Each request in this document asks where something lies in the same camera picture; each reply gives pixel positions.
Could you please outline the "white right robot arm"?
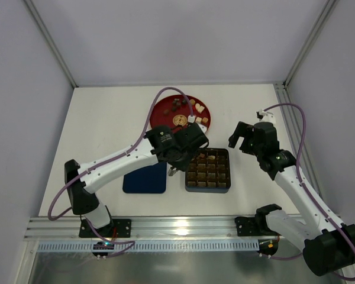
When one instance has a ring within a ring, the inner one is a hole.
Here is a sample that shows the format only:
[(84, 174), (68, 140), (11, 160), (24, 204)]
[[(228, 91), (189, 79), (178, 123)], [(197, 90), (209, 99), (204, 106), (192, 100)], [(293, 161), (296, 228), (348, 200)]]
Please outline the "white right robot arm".
[(239, 138), (243, 139), (240, 150), (256, 157), (261, 170), (283, 189), (304, 219), (299, 222), (281, 206), (270, 204), (258, 208), (253, 217), (237, 217), (239, 234), (284, 236), (317, 276), (355, 264), (355, 225), (345, 224), (306, 181), (298, 157), (280, 148), (275, 126), (239, 122), (228, 146), (234, 148)]

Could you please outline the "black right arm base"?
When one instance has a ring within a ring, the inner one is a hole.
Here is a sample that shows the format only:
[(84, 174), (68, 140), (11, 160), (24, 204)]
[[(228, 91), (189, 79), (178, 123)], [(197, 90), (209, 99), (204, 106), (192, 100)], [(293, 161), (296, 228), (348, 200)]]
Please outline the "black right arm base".
[(257, 236), (271, 236), (275, 235), (270, 231), (262, 231), (257, 225), (255, 217), (239, 216), (234, 218), (235, 227), (238, 237), (257, 237)]

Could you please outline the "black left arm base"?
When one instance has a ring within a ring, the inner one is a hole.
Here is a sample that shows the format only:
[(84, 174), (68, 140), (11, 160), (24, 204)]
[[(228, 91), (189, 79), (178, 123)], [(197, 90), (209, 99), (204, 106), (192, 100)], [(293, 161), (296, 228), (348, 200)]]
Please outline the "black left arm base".
[[(131, 237), (131, 219), (116, 219), (102, 228), (96, 229), (96, 232), (104, 238), (130, 238)], [(92, 231), (86, 219), (80, 222), (80, 238), (94, 238), (96, 234)]]

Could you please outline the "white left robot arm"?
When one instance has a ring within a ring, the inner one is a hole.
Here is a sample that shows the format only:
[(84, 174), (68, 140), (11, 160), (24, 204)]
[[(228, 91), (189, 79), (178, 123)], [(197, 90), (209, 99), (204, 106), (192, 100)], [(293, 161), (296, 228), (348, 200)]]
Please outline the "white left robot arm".
[(72, 211), (84, 216), (94, 229), (111, 225), (111, 215), (96, 193), (107, 183), (135, 170), (168, 163), (172, 172), (186, 171), (201, 148), (208, 146), (205, 132), (197, 124), (172, 130), (166, 125), (146, 131), (137, 142), (102, 159), (64, 165), (64, 181)]

